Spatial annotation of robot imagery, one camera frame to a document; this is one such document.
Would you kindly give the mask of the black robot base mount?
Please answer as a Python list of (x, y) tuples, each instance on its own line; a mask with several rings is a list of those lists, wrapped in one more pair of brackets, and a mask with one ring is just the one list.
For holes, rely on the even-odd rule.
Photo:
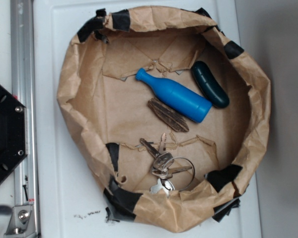
[(27, 156), (25, 107), (0, 85), (0, 185)]

